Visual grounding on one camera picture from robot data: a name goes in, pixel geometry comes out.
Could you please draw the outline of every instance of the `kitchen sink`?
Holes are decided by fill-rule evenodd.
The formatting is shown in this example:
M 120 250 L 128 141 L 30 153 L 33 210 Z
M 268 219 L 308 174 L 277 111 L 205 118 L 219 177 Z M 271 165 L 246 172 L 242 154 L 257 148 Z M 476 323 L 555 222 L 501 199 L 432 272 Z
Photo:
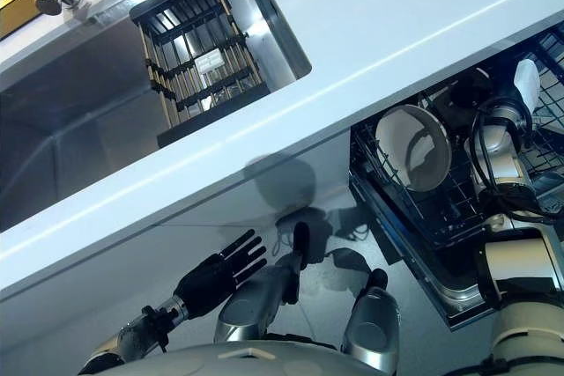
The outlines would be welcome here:
M 93 11 L 3 69 L 0 231 L 159 149 L 167 118 L 129 15 L 143 1 Z M 309 73 L 275 0 L 227 1 L 268 93 Z

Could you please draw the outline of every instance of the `white bowl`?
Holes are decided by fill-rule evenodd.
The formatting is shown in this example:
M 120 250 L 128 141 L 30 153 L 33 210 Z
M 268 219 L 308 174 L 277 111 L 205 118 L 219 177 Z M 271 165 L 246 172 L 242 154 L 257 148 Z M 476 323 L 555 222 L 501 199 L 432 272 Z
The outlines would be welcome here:
M 447 131 L 421 107 L 391 108 L 378 122 L 375 137 L 384 172 L 412 191 L 430 191 L 449 173 L 452 150 Z

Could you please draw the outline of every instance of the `black cable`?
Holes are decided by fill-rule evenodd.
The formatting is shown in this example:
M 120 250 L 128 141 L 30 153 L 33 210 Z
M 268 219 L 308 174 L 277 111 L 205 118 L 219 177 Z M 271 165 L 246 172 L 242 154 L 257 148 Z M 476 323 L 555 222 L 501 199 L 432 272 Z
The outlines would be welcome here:
M 507 193 L 504 194 L 499 190 L 497 183 L 495 181 L 494 169 L 492 167 L 491 160 L 489 158 L 489 153 L 487 152 L 486 141 L 484 137 L 484 127 L 486 123 L 486 113 L 489 112 L 489 107 L 491 105 L 499 106 L 510 106 L 517 110 L 517 112 L 525 119 L 525 134 L 529 135 L 532 132 L 532 117 L 531 112 L 525 106 L 522 100 L 516 100 L 510 97 L 493 97 L 484 101 L 476 115 L 471 125 L 471 132 L 469 137 L 469 150 L 471 156 L 471 162 L 476 169 L 476 173 L 482 180 L 486 189 L 489 191 L 489 195 L 492 197 L 491 201 L 496 201 L 500 208 L 511 218 L 515 220 L 520 220 L 524 222 L 540 223 L 540 224 L 552 224 L 555 220 L 561 219 L 564 216 L 564 210 L 560 210 L 557 213 L 545 212 L 539 208 L 532 208 L 526 204 L 520 204 L 508 197 Z M 482 157 L 486 164 L 487 176 L 478 159 L 478 154 L 476 152 L 476 134 L 479 136 L 479 145 L 482 152 Z M 519 210 L 528 211 L 539 216 L 523 216 L 515 213 L 511 210 L 509 206 L 517 207 Z
M 512 360 L 505 360 L 503 358 L 493 361 L 491 358 L 484 360 L 480 365 L 471 365 L 461 369 L 453 370 L 452 372 L 445 373 L 443 376 L 464 376 L 466 374 L 503 374 L 509 373 L 513 367 L 518 365 L 533 365 L 533 364 L 551 364 L 551 365 L 564 365 L 564 358 L 552 356 L 530 356 L 513 358 Z

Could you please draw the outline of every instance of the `dish drying rack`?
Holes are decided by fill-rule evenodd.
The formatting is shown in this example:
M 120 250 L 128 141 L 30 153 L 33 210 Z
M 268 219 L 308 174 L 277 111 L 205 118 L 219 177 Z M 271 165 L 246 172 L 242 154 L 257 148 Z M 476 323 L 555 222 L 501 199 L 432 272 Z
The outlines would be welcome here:
M 554 178 L 558 181 L 558 186 L 552 186 L 550 192 L 543 193 L 556 193 L 556 196 L 550 201 L 540 201 L 540 204 L 547 209 L 559 208 L 564 205 L 558 197 L 558 193 L 564 190 L 564 23 L 497 56 L 511 58 L 514 63 L 529 58 L 537 65 L 541 88 L 532 115 L 534 134 L 531 145 L 521 150 L 519 157 L 533 181 L 547 173 L 552 175 L 553 181 Z M 495 56 L 483 63 L 500 62 L 496 62 Z M 455 83 L 456 76 L 435 85 L 433 92 L 427 90 L 416 94 L 412 102 L 419 100 L 419 106 L 441 119 L 434 110 L 434 93 Z M 376 126 L 385 113 L 386 110 L 353 127 L 351 161 L 361 163 L 382 189 L 386 202 L 413 230 L 423 235 L 431 248 L 452 247 L 482 232 L 484 216 L 471 183 L 471 164 L 462 140 L 451 140 L 452 163 L 442 184 L 424 193 L 411 191 L 399 180 L 397 170 L 375 139 Z
M 160 147 L 269 93 L 227 0 L 147 0 L 130 17 L 169 127 Z

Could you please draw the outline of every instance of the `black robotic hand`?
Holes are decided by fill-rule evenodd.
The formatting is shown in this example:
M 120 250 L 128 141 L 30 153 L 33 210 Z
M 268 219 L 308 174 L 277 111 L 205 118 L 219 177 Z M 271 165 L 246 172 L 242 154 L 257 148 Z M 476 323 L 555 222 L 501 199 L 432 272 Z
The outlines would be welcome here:
M 260 244 L 260 237 L 245 244 L 253 235 L 255 231 L 248 230 L 233 244 L 218 254 L 212 254 L 181 279 L 174 295 L 184 302 L 189 319 L 203 316 L 219 306 L 235 292 L 238 284 L 266 264 L 264 258 L 255 262 L 266 251 L 264 246 L 250 252 Z

